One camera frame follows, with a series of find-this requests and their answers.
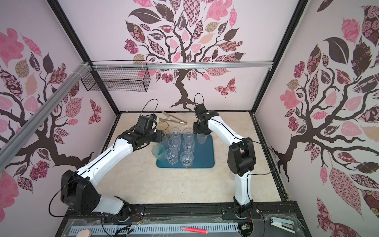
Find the blue tray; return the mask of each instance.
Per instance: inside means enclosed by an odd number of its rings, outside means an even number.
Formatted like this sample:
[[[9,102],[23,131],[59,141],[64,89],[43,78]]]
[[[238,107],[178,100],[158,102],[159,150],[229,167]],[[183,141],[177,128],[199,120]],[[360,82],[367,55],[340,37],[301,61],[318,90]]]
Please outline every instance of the blue tray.
[[[211,135],[208,135],[207,140],[204,144],[200,144],[197,141],[197,136],[195,134],[194,137],[195,140],[195,151],[193,152],[193,164],[190,168],[185,168],[182,163],[180,162],[180,159],[178,163],[174,165],[170,165],[167,160],[165,161],[159,161],[157,160],[157,166],[159,168],[181,168],[181,169],[209,169],[212,168],[215,165],[215,154],[213,152],[213,138]],[[167,140],[162,142],[162,145],[164,145],[165,149],[167,150],[169,148],[167,144]],[[180,146],[181,150],[179,151],[180,154],[184,151],[183,146]]]

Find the tree wall mural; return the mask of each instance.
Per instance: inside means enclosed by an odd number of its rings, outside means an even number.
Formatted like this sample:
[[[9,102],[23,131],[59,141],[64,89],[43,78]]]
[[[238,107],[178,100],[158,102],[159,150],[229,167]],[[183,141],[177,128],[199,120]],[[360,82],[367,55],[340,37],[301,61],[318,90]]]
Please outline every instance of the tree wall mural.
[[[298,145],[305,143],[304,152],[310,154],[310,162],[317,162],[321,167],[322,182],[329,181],[336,194],[363,218],[362,194],[363,200],[379,218],[378,192],[372,190],[378,189],[379,184],[370,177],[377,172],[379,164],[365,160],[365,156],[353,157],[349,153],[364,151],[379,155],[378,146],[367,147],[364,143],[367,140],[379,142],[376,124],[379,122],[379,106],[366,107],[379,100],[379,73],[375,70],[379,68],[379,7],[361,8],[364,12],[361,26],[355,19],[343,19],[344,39],[325,39],[328,52],[322,52],[317,44],[306,63],[300,61],[295,66],[294,79],[280,96],[283,105],[289,109],[284,117],[289,120],[292,135],[286,152],[275,151],[275,154],[279,157],[279,170],[283,168],[289,181],[288,163]],[[335,66],[329,66],[330,60]],[[349,174],[350,171],[361,174]],[[329,224],[325,221],[329,219],[320,221],[320,226],[326,231]]]
[[[126,21],[127,30],[133,40],[127,39],[125,49],[134,56],[134,60],[146,60],[148,63],[194,63],[194,62],[221,62],[240,61],[244,53],[236,52],[242,41],[232,41],[238,28],[233,28],[237,21],[237,12],[232,7],[232,0],[134,0],[144,8],[133,10],[130,20]],[[129,21],[137,17],[143,24]],[[203,22],[213,19],[206,26]],[[175,101],[175,107],[194,105],[188,98],[184,88],[184,79],[203,77],[210,80],[229,72],[226,68],[202,69],[170,69],[149,70],[151,76],[155,75],[157,81],[173,82],[178,88],[181,97]],[[222,96],[235,92],[235,78],[227,86],[215,87]]]

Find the clear plastic cup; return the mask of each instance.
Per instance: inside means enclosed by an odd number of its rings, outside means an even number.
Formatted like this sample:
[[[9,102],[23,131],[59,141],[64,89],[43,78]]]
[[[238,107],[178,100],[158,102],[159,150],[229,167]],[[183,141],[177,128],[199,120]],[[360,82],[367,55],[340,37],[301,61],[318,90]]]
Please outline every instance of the clear plastic cup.
[[[170,165],[174,165],[178,163],[179,155],[178,155],[178,150],[176,148],[167,149],[166,152],[164,153],[164,156]]]
[[[204,144],[205,141],[207,140],[208,138],[208,135],[205,135],[205,134],[196,134],[196,138],[197,138],[197,142],[200,143],[200,144]]]
[[[183,138],[186,139],[187,137],[189,138],[194,138],[194,135],[193,135],[193,129],[192,128],[186,128],[183,130]]]
[[[191,153],[195,151],[195,141],[190,137],[184,139],[182,145],[185,151],[189,151]]]
[[[189,168],[193,164],[193,154],[189,151],[183,151],[180,154],[180,162],[183,164],[184,167]]]
[[[180,138],[179,137],[172,137],[168,140],[168,146],[170,148],[175,148],[180,151]]]
[[[166,149],[164,148],[164,146],[160,143],[156,144],[155,146],[153,146],[153,148],[151,149],[151,153],[155,156],[155,158],[159,161],[164,161],[166,158],[164,157],[164,153],[165,153]]]

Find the pink highlighter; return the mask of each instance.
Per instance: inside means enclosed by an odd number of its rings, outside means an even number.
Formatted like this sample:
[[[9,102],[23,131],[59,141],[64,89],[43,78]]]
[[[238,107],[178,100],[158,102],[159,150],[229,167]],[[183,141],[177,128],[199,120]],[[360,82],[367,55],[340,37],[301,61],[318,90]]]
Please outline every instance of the pink highlighter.
[[[200,233],[200,234],[207,234],[208,233],[208,231],[206,229],[196,229],[196,228],[190,228],[190,227],[185,227],[185,226],[181,226],[180,229],[183,231],[191,231],[191,232],[196,232],[196,233]]]

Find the black wire mesh basket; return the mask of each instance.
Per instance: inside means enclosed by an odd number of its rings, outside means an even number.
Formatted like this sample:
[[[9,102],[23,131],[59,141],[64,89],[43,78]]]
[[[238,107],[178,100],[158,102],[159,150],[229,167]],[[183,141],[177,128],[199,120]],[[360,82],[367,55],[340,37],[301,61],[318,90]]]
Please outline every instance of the black wire mesh basket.
[[[134,65],[98,65],[93,66],[81,79],[87,91],[100,91],[95,79],[103,82],[108,91],[143,91],[146,92],[150,75],[145,60],[128,60]]]

